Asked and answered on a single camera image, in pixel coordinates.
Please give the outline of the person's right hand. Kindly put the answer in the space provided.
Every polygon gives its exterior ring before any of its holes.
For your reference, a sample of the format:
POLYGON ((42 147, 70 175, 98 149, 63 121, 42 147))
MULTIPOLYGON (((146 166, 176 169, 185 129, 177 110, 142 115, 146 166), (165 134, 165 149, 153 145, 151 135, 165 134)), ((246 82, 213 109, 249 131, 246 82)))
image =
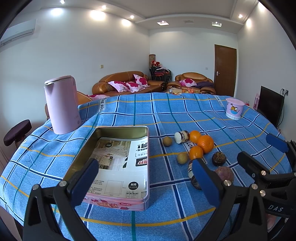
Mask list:
POLYGON ((273 228, 275 221, 276 221, 276 216, 271 214, 266 214, 267 230, 270 230, 273 228))

